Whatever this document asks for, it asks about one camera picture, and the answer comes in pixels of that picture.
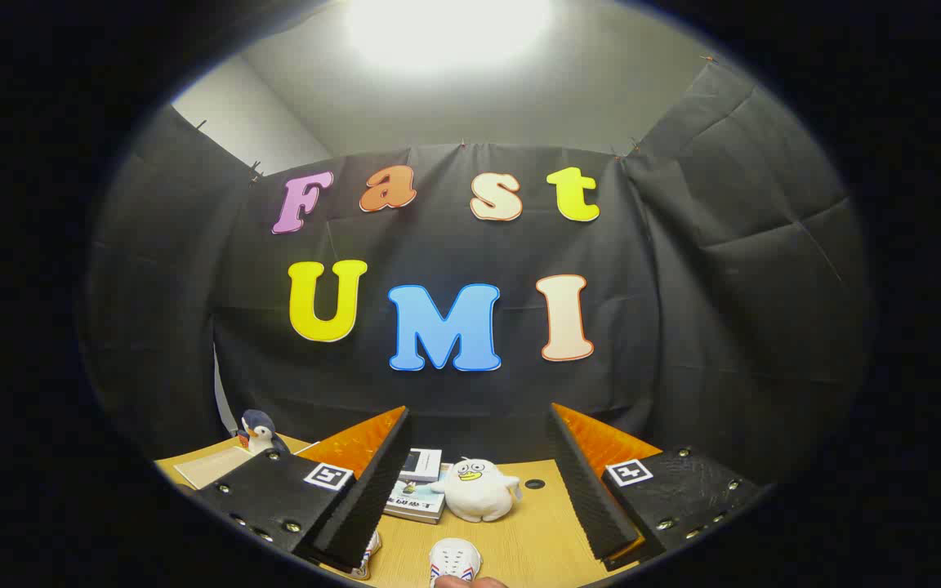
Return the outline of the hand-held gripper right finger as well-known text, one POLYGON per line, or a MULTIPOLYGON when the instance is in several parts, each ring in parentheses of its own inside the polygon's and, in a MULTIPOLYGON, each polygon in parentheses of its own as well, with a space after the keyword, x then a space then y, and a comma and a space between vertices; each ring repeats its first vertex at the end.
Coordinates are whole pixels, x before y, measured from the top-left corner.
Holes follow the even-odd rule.
POLYGON ((548 436, 594 558, 609 572, 698 542, 765 490, 691 444, 662 450, 552 404, 548 436))

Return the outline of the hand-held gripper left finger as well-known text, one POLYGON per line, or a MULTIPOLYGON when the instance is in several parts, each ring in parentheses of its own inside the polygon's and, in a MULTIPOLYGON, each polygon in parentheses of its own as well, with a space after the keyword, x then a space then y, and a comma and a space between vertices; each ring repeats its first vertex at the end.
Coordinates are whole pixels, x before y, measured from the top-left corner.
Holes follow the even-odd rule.
POLYGON ((408 409, 352 425, 298 454, 265 450, 194 492, 259 544, 349 572, 411 449, 408 409))

